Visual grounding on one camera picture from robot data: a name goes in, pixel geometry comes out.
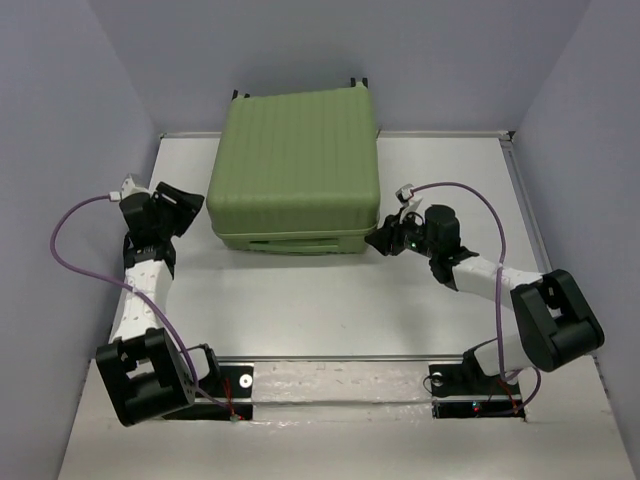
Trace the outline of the green hard-shell suitcase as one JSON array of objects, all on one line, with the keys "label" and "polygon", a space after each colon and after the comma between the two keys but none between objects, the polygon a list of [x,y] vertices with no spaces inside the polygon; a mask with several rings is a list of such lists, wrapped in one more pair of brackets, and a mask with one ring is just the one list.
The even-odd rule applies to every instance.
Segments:
[{"label": "green hard-shell suitcase", "polygon": [[330,90],[233,97],[206,207],[235,250],[361,254],[381,202],[368,81]]}]

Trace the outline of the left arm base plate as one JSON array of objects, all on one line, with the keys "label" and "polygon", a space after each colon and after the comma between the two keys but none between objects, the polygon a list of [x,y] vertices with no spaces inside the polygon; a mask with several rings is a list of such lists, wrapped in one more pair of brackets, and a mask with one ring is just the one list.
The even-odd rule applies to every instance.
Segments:
[{"label": "left arm base plate", "polygon": [[200,381],[201,389],[216,403],[196,394],[196,402],[177,412],[162,417],[174,421],[250,421],[253,419],[252,401],[254,365],[250,363],[223,363],[222,377],[216,380],[208,374]]}]

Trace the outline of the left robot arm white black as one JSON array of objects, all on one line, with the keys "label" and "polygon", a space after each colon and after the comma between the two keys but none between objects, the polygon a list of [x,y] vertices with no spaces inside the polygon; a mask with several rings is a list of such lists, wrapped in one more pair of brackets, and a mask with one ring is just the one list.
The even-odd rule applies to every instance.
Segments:
[{"label": "left robot arm white black", "polygon": [[150,191],[133,176],[111,194],[124,217],[124,301],[96,365],[120,423],[130,427],[184,410],[221,383],[221,370],[193,362],[166,314],[175,278],[173,245],[200,212],[204,198],[164,182]]}]

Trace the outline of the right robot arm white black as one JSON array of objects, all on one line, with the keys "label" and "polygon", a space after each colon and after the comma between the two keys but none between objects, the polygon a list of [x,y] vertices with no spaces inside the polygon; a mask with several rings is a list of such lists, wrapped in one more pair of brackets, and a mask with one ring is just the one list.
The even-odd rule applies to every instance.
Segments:
[{"label": "right robot arm white black", "polygon": [[439,284],[514,314],[516,334],[498,333],[464,352],[453,378],[470,391],[486,390],[501,374],[553,372],[604,344],[604,331],[568,271],[527,272],[485,259],[463,246],[460,223],[448,206],[433,205],[422,215],[401,209],[365,241],[384,256],[420,254]]}]

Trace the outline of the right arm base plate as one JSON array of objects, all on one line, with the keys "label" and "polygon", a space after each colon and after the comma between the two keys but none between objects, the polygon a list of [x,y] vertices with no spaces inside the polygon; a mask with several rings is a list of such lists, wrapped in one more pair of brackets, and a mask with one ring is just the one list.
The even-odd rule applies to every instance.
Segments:
[{"label": "right arm base plate", "polygon": [[499,376],[469,380],[461,364],[431,364],[423,387],[431,396],[434,419],[526,418],[518,383]]}]

